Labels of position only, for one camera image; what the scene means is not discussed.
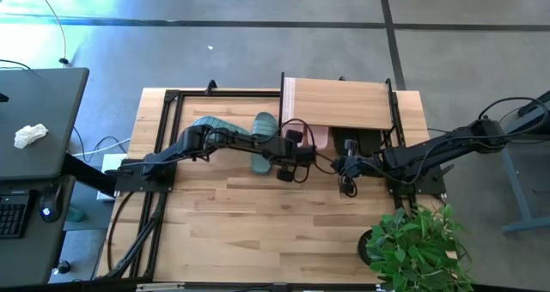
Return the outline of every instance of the wooden table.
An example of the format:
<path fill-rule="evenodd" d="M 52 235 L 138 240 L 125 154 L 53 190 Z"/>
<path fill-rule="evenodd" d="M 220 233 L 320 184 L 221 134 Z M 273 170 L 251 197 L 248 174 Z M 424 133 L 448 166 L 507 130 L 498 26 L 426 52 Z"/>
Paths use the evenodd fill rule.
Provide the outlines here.
<path fill-rule="evenodd" d="M 130 158 L 143 158 L 153 150 L 165 90 L 144 89 Z M 419 92 L 396 93 L 406 144 L 428 139 Z M 277 116 L 278 99 L 188 97 L 180 131 L 207 115 L 251 130 L 259 112 Z M 168 124 L 172 124 L 173 113 Z M 167 129 L 164 147 L 169 134 Z M 332 137 L 328 145 L 322 153 L 335 157 Z M 382 214 L 394 212 L 384 179 L 358 178 L 358 195 L 348 198 L 339 194 L 335 175 L 312 167 L 306 183 L 284 183 L 275 178 L 275 168 L 271 176 L 253 174 L 250 156 L 222 149 L 211 156 L 210 163 L 179 163 L 162 225 L 155 281 L 379 282 L 359 259 L 357 242 Z M 329 169 L 328 162 L 321 158 L 318 162 Z M 121 212 L 113 237 L 114 263 L 136 237 L 143 199 L 144 194 L 134 194 Z M 429 196 L 418 196 L 418 201 L 439 206 Z M 101 255 L 98 275 L 107 273 L 106 252 Z M 148 254 L 146 244 L 142 268 Z"/>

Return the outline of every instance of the tissue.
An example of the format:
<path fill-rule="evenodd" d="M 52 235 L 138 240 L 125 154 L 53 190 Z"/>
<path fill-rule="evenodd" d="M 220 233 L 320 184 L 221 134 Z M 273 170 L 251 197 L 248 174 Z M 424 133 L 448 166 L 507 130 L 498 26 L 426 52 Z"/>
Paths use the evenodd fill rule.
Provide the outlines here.
<path fill-rule="evenodd" d="M 44 125 L 38 124 L 35 126 L 27 125 L 23 129 L 15 133 L 15 143 L 18 149 L 23 149 L 25 146 L 33 143 L 39 138 L 44 137 L 48 130 Z"/>

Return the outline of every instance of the pink object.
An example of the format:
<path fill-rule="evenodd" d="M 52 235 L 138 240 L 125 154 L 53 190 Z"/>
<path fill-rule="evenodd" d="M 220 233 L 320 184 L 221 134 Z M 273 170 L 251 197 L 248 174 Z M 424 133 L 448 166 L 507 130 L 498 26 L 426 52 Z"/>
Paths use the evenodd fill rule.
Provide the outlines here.
<path fill-rule="evenodd" d="M 311 131 L 313 132 L 313 136 L 315 137 L 315 146 L 318 150 L 323 150 L 328 145 L 328 129 L 329 127 L 324 125 L 310 125 Z M 313 144 L 313 141 L 311 140 L 311 136 L 309 135 L 309 132 L 306 132 L 304 125 L 300 124 L 288 124 L 285 125 L 283 128 L 283 136 L 286 134 L 287 130 L 294 130 L 301 132 L 304 137 L 307 138 L 308 145 Z"/>

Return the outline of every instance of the concrete floor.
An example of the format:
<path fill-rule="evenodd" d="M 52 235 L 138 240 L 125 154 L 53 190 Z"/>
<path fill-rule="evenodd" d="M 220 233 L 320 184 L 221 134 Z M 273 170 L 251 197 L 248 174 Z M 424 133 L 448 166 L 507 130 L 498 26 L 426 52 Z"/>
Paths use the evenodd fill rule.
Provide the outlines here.
<path fill-rule="evenodd" d="M 60 15 L 72 16 L 383 22 L 380 0 L 50 1 Z M 399 23 L 550 23 L 547 0 L 389 2 L 394 22 Z M 41 0 L 4 0 L 0 12 L 7 11 L 49 14 Z M 86 149 L 105 135 L 119 139 L 131 135 L 144 87 L 203 88 L 210 79 L 220 87 L 278 87 L 281 71 L 288 76 L 346 76 L 360 81 L 394 78 L 383 29 L 71 26 L 64 30 L 72 65 L 91 71 L 76 122 Z M 34 68 L 59 67 L 63 47 L 57 26 L 0 24 L 0 33 L 0 58 Z M 499 98 L 538 96 L 548 90 L 549 32 L 397 31 L 395 35 L 406 88 L 421 92 L 431 127 L 448 130 L 466 125 Z M 518 105 L 499 106 L 490 116 L 499 119 L 514 106 Z M 73 147 L 79 150 L 77 143 Z M 531 161 L 532 149 L 537 154 L 547 149 L 544 144 L 529 147 L 513 153 L 521 162 L 518 169 L 528 171 L 533 162 L 540 162 Z M 100 165 L 101 158 L 97 155 L 92 164 Z M 500 230 L 519 219 L 500 156 L 471 154 L 453 163 L 445 183 L 449 202 L 470 230 L 463 239 L 474 259 L 474 278 L 491 285 L 550 289 L 550 229 L 506 235 Z M 529 185 L 544 188 L 548 179 L 542 176 Z M 90 254 L 96 254 L 97 243 L 89 245 Z"/>

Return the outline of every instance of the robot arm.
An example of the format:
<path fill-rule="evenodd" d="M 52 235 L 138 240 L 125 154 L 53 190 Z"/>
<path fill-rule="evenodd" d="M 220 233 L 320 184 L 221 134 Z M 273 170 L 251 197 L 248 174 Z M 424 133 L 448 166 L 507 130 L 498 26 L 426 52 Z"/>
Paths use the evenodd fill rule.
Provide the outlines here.
<path fill-rule="evenodd" d="M 351 190 L 351 179 L 364 175 L 387 177 L 389 181 L 408 186 L 433 167 L 476 151 L 481 154 L 498 152 L 507 144 L 498 122 L 478 119 L 440 137 L 411 147 L 381 149 L 371 157 L 350 154 L 336 159 L 332 167 L 342 177 L 340 190 Z"/>
<path fill-rule="evenodd" d="M 142 175 L 154 178 L 162 173 L 166 164 L 183 159 L 208 161 L 208 156 L 218 149 L 236 149 L 262 155 L 271 164 L 281 167 L 278 179 L 292 181 L 294 167 L 309 167 L 315 164 L 315 149 L 297 147 L 302 141 L 302 133 L 287 132 L 287 137 L 256 137 L 230 131 L 226 128 L 214 129 L 209 125 L 194 125 L 181 133 L 180 139 L 159 154 L 148 154 L 144 157 Z"/>

